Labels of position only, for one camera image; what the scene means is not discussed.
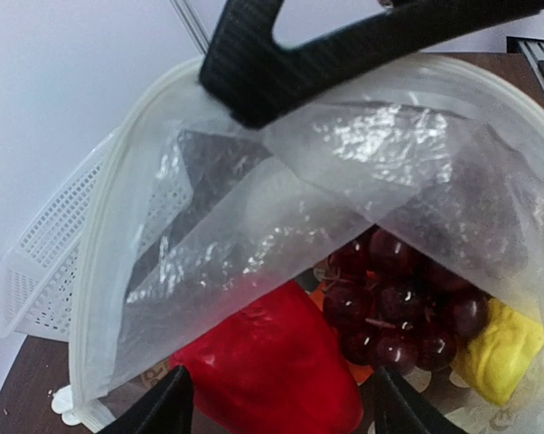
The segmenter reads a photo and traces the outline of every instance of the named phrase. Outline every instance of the white basket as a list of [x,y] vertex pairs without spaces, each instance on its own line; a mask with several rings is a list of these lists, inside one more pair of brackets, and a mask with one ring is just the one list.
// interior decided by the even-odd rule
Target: white basket
[[[71,294],[80,238],[99,169],[114,144],[115,138],[110,135],[80,163],[3,258],[0,336],[17,331],[57,341],[69,340]],[[179,174],[172,184],[162,184],[161,194],[152,198],[151,224],[142,232],[140,253],[160,237],[192,199],[186,171],[180,170]]]

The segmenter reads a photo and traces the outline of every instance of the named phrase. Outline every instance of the plastic bag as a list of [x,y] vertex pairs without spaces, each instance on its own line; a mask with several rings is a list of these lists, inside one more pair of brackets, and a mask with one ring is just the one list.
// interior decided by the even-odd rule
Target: plastic bag
[[[171,72],[133,110],[89,210],[70,380],[90,428],[121,412],[112,397],[131,379],[374,222],[544,324],[544,112],[527,97],[412,56],[255,133],[195,71]],[[519,408],[535,366],[544,351]],[[114,413],[101,416],[91,403],[106,396]]]

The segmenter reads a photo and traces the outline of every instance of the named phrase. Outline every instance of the bunch of grapes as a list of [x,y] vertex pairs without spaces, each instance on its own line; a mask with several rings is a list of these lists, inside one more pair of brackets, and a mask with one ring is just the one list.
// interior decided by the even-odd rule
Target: bunch of grapes
[[324,318],[351,363],[440,371],[487,326],[487,294],[381,228],[327,262]]

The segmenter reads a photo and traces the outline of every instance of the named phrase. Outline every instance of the wooden table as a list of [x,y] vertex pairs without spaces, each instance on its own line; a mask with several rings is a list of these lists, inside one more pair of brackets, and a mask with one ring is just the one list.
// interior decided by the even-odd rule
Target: wooden table
[[[459,53],[454,57],[491,71],[544,107],[544,95],[520,54]],[[69,384],[67,345],[28,337],[0,393],[0,434],[87,434],[51,410],[52,393]]]

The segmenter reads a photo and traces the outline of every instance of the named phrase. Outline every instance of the orange object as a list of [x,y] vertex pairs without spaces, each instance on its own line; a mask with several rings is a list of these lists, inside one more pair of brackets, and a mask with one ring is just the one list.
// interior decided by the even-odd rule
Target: orange object
[[[323,302],[324,302],[324,289],[326,288],[325,283],[321,283],[318,288],[316,288],[312,294],[310,294],[310,299],[314,301],[316,306],[321,310],[323,310]],[[351,371],[352,376],[354,377],[354,380],[358,384],[363,384],[366,382],[370,376],[374,373],[372,368],[370,366],[359,366],[357,364],[352,364],[350,362],[347,362],[348,368]]]

